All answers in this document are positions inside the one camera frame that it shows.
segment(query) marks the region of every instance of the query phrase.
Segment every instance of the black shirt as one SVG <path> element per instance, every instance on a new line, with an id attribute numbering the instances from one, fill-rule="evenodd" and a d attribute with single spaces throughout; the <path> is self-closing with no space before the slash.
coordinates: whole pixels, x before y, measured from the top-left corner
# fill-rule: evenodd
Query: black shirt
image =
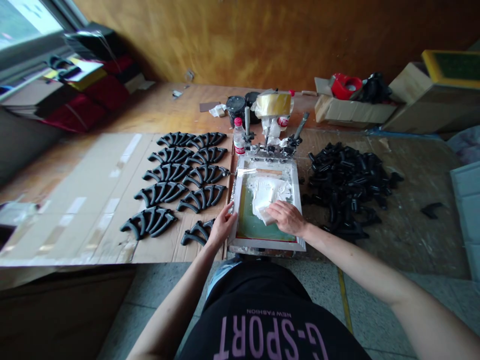
<path id="1" fill-rule="evenodd" d="M 370 359 L 286 268 L 247 261 L 212 289 L 179 359 Z"/>

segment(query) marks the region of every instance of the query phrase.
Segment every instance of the person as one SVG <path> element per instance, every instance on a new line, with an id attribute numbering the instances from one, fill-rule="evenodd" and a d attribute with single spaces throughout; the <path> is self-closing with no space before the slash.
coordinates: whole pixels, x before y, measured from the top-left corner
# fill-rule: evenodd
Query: person
<path id="1" fill-rule="evenodd" d="M 128 360 L 175 357 L 215 255 L 237 220 L 236 213 L 228 213 L 232 205 L 220 212 L 208 242 L 155 311 Z M 277 201 L 267 211 L 281 231 L 304 238 L 386 303 L 419 359 L 479 359 L 480 338 L 413 281 L 360 247 L 306 222 L 287 202 Z M 245 261 L 220 267 L 219 272 L 222 277 L 211 287 L 178 359 L 370 359 L 342 322 L 314 304 L 284 267 Z"/>

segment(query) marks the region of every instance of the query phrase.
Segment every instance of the window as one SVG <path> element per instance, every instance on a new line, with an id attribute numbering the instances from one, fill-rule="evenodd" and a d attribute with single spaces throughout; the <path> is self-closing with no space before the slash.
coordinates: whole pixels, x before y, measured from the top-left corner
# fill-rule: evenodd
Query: window
<path id="1" fill-rule="evenodd" d="M 62 30 L 40 0 L 0 0 L 0 50 Z"/>
<path id="2" fill-rule="evenodd" d="M 41 69 L 51 54 L 63 55 L 62 34 L 84 25 L 72 0 L 0 0 L 0 82 Z"/>

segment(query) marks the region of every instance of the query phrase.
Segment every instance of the red tape dispenser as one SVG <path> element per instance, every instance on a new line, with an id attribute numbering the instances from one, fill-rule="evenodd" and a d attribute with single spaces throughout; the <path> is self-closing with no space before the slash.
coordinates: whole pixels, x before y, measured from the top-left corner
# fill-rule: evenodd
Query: red tape dispenser
<path id="1" fill-rule="evenodd" d="M 339 100 L 349 100 L 351 96 L 362 88 L 362 80 L 358 77 L 334 73 L 331 76 L 331 92 Z"/>

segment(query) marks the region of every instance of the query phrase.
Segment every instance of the yellow floor stripe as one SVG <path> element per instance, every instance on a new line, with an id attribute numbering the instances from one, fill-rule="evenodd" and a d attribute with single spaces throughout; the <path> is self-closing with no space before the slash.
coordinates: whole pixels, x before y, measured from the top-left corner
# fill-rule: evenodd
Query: yellow floor stripe
<path id="1" fill-rule="evenodd" d="M 347 299 L 347 290 L 345 288 L 344 272 L 339 267 L 337 267 L 337 269 L 338 282 L 340 284 L 341 302 L 343 303 L 343 312 L 345 313 L 346 327 L 353 334 L 354 329 L 352 328 L 352 319 L 350 318 L 350 308 L 349 301 Z"/>

